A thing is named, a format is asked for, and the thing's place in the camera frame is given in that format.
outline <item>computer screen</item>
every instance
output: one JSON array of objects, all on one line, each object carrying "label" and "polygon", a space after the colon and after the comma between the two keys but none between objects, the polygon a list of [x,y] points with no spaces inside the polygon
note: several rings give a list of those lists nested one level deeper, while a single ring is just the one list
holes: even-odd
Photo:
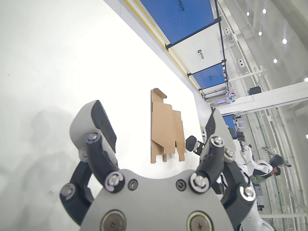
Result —
[{"label": "computer screen", "polygon": [[237,135],[238,141],[245,142],[244,132],[242,132],[242,131],[237,131],[237,132],[236,132],[236,135]]}]

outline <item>yellow stripe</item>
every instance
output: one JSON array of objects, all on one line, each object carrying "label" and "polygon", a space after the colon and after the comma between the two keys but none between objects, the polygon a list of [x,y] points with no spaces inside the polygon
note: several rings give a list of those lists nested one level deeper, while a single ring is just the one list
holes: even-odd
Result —
[{"label": "yellow stripe", "polygon": [[[158,34],[161,36],[161,38],[164,40],[165,43],[168,42],[168,40],[165,38],[165,36],[163,34],[161,34],[161,32],[157,29],[156,24],[150,19],[150,17],[148,16],[148,14],[144,11],[144,9],[142,8],[142,6],[140,5],[140,3],[137,0],[133,0],[134,3],[138,6],[138,8],[142,11],[142,13],[146,16],[146,18],[148,19],[148,21],[152,24],[152,26],[154,27],[154,29],[156,30],[156,32],[158,32]],[[174,51],[172,51],[174,53],[174,56],[178,59],[178,61],[181,63],[181,65],[184,67],[184,69],[188,72],[187,67],[181,62],[181,60],[179,59],[179,57],[176,55],[176,53]]]},{"label": "yellow stripe", "polygon": [[[136,11],[136,9],[130,4],[130,2],[128,0],[123,0],[128,7],[130,7],[130,9],[136,14],[136,16],[141,20],[141,22],[145,25],[145,27],[149,30],[149,32],[153,35],[153,37],[160,43],[160,45],[165,49],[165,45],[159,40],[159,38],[156,36],[156,34],[153,32],[153,30],[147,25],[147,23],[145,22],[145,20],[140,16],[140,14]],[[140,9],[142,10],[142,12],[145,14],[145,16],[148,18],[147,14],[144,12],[144,10],[140,7]],[[172,60],[175,62],[175,64],[178,66],[178,68],[182,71],[182,73],[186,76],[187,74],[185,73],[185,71],[181,68],[181,66],[178,64],[178,62],[174,59],[174,57],[170,54],[170,52],[167,52],[168,55],[172,58]]]}]

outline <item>blue panel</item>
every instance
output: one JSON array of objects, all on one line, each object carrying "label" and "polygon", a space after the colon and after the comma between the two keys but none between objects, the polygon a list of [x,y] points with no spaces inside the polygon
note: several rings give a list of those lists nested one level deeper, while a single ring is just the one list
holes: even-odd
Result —
[{"label": "blue panel", "polygon": [[214,65],[207,69],[193,73],[192,75],[198,82],[201,89],[206,89],[225,82],[222,64]]},{"label": "blue panel", "polygon": [[225,123],[228,125],[228,128],[232,128],[234,130],[234,136],[233,139],[237,138],[236,135],[236,127],[233,121],[233,115],[227,115],[227,116],[223,116],[223,119],[225,121]]},{"label": "blue panel", "polygon": [[214,22],[210,0],[140,0],[174,43]]}]

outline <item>flat cardboard box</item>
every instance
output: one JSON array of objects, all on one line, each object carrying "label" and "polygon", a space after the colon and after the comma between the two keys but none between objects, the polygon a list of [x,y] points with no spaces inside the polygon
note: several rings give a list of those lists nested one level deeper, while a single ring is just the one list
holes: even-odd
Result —
[{"label": "flat cardboard box", "polygon": [[181,112],[164,103],[167,96],[158,88],[151,90],[151,163],[156,156],[175,154],[177,148],[179,161],[185,161],[185,138]]}]

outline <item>silver metal plate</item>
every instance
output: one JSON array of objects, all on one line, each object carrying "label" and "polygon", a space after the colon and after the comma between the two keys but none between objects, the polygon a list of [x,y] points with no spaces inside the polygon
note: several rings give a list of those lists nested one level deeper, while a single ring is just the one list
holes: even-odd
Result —
[{"label": "silver metal plate", "polygon": [[[99,231],[102,218],[111,210],[119,210],[125,215],[126,231],[186,231],[188,217],[195,211],[204,212],[214,230],[233,231],[213,189],[198,195],[189,188],[188,180],[194,170],[186,170],[166,179],[148,179],[129,170],[120,172],[125,177],[125,187],[117,194],[102,189],[86,214],[80,231]],[[128,189],[131,179],[138,181],[134,191]],[[176,188],[179,179],[186,182],[184,191]]]}]

